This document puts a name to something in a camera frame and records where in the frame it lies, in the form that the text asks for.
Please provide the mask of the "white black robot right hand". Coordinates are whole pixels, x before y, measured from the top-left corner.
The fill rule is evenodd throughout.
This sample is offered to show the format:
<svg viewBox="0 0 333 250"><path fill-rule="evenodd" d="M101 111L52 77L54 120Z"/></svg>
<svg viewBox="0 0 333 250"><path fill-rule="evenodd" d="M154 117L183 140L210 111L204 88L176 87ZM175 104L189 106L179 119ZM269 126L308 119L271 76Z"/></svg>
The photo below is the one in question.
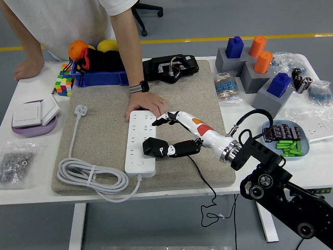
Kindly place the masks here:
<svg viewBox="0 0 333 250"><path fill-rule="evenodd" d="M212 149L214 155L220 161L225 161L231 157L233 151L241 148L240 144L232 136L220 135L205 122L184 111L166 112L157 118L152 125L160 126L165 123L181 124L186 130L191 132L196 139L179 142L173 145L168 145L164 142L163 146L160 146L157 152L157 155L161 157L168 156L176 158L197 154L203 146Z"/></svg>

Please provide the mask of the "person's left hand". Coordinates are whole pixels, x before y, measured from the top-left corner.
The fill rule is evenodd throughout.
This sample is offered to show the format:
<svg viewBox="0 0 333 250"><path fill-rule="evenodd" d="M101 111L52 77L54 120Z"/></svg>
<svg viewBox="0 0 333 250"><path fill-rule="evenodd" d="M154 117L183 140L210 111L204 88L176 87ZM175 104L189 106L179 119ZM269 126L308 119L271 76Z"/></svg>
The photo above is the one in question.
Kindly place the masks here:
<svg viewBox="0 0 333 250"><path fill-rule="evenodd" d="M131 94L125 112L127 122L130 120L131 112L138 109L150 110L156 117L160 117L167 111L167 101L151 92L137 92Z"/></svg>

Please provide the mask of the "person's right hand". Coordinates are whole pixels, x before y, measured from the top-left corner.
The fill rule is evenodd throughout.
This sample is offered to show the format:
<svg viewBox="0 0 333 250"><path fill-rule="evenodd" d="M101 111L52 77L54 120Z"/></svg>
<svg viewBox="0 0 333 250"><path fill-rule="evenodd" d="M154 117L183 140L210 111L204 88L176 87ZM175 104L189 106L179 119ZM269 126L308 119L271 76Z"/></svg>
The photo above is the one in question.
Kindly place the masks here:
<svg viewBox="0 0 333 250"><path fill-rule="evenodd" d="M41 73L44 67L44 59L42 60L29 60L26 59L16 66L14 70L14 80L29 79L36 77Z"/></svg>

